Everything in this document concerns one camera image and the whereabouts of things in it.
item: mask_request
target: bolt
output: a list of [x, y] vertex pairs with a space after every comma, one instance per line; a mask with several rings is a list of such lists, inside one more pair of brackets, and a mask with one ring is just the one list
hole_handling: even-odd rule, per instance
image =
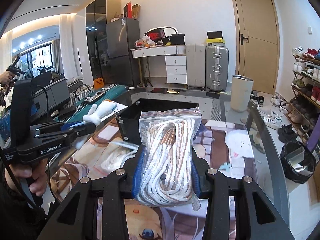
[[214, 168], [210, 168], [210, 169], [208, 169], [208, 173], [211, 175], [215, 175], [215, 174], [217, 174], [217, 170]]
[[82, 184], [86, 184], [88, 181], [89, 181], [89, 178], [88, 178], [88, 177], [82, 177], [82, 178], [80, 179], [80, 182], [81, 182]]
[[252, 182], [252, 178], [250, 176], [245, 176], [243, 178], [243, 180], [246, 182], [246, 183], [251, 183]]
[[116, 170], [116, 174], [117, 175], [123, 175], [125, 173], [125, 170], [124, 169], [117, 169]]

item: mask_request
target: wooden door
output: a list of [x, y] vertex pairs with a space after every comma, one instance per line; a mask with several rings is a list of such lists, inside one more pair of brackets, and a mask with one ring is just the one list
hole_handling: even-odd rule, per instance
[[253, 90], [273, 94], [279, 40], [273, 0], [235, 0], [238, 73], [254, 80]]

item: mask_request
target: human hand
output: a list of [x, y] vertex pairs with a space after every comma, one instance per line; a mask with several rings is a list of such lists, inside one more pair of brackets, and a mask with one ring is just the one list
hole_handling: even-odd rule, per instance
[[1, 75], [0, 75], [0, 84], [4, 84], [7, 85], [10, 83], [10, 81], [14, 78], [15, 74], [13, 74], [10, 71], [4, 71]]
[[[38, 197], [42, 196], [47, 188], [47, 174], [45, 173], [45, 167], [47, 165], [46, 160], [41, 160], [39, 164], [31, 169], [30, 166], [22, 165], [22, 164], [13, 164], [10, 165], [10, 168], [19, 181], [20, 178], [30, 178], [32, 177], [35, 182], [29, 186], [30, 192], [35, 193]], [[7, 181], [8, 186], [18, 192], [15, 184], [13, 183], [7, 169], [5, 170], [5, 179]]]

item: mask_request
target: silver suitcase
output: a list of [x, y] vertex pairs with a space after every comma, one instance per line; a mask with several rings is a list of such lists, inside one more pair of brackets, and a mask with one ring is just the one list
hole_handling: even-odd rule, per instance
[[206, 47], [205, 86], [212, 91], [225, 91], [228, 81], [229, 50], [220, 46]]
[[205, 45], [187, 44], [187, 85], [205, 87]]

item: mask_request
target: white desk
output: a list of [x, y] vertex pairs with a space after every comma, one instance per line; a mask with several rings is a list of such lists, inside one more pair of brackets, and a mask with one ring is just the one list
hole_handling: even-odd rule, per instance
[[132, 49], [132, 56], [139, 61], [140, 81], [142, 83], [141, 62], [142, 57], [165, 56], [167, 83], [187, 83], [187, 58], [185, 45], [169, 45]]

